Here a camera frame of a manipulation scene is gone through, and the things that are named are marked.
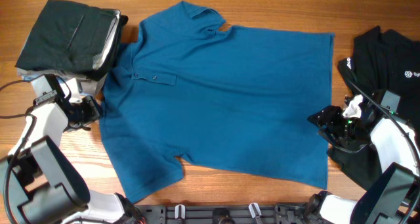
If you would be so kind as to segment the blue polo shirt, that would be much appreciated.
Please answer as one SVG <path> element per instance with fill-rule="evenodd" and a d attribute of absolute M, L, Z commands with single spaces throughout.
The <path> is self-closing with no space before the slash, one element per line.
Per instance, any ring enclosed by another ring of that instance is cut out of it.
<path fill-rule="evenodd" d="M 138 202 L 196 166 L 327 187 L 308 117 L 331 103 L 332 33 L 232 26 L 182 1 L 139 24 L 103 86 L 102 144 Z"/>

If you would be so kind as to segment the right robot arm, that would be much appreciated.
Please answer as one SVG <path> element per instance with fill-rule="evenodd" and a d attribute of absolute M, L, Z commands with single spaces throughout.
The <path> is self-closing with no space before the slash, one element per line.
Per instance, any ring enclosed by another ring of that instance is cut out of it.
<path fill-rule="evenodd" d="M 305 205 L 305 222 L 419 222 L 419 148 L 414 129 L 398 117 L 399 102 L 398 95 L 380 90 L 308 117 L 331 145 L 328 156 L 365 194 L 358 201 L 315 194 Z"/>

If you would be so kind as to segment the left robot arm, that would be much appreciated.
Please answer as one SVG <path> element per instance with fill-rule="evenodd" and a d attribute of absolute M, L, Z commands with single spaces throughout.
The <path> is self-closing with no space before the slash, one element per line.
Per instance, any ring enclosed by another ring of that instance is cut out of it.
<path fill-rule="evenodd" d="M 118 193 L 90 190 L 60 150 L 63 133 L 88 130 L 102 117 L 92 96 L 72 102 L 69 83 L 46 74 L 31 79 L 33 104 L 21 115 L 25 128 L 1 159 L 1 194 L 11 223 L 144 223 Z"/>

